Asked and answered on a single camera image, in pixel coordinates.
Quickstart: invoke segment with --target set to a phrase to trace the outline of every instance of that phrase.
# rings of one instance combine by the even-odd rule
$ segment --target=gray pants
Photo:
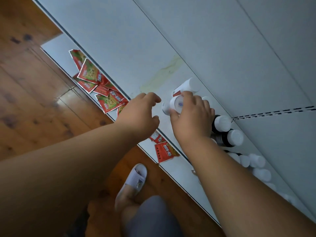
[[[180,225],[164,200],[152,196],[139,207],[124,230],[128,237],[182,237]]]

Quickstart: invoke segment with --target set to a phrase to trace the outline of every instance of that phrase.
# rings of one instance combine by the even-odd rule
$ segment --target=floor board
[[[33,151],[112,123],[48,58],[40,45],[60,30],[31,0],[0,5],[0,160]],[[134,147],[89,204],[86,236],[120,236],[114,199],[137,163],[148,169],[136,198],[161,195],[186,236],[224,236],[222,229],[138,147]]]

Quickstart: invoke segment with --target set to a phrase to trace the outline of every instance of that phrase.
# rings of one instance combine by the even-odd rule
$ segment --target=white slipper
[[[142,189],[142,187],[144,186],[146,177],[147,177],[146,167],[143,164],[135,165],[133,169],[131,170],[130,174],[128,175],[118,195],[116,196],[116,199],[121,194],[126,184],[132,186],[136,190],[135,195],[137,195]]]

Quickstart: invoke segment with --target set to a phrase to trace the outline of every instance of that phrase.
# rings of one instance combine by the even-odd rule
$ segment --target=forearm
[[[315,236],[315,224],[211,139],[184,150],[227,236]]]
[[[64,231],[135,145],[132,135],[110,124],[2,161],[0,216],[6,232],[1,236],[14,230],[52,236],[53,230]]]

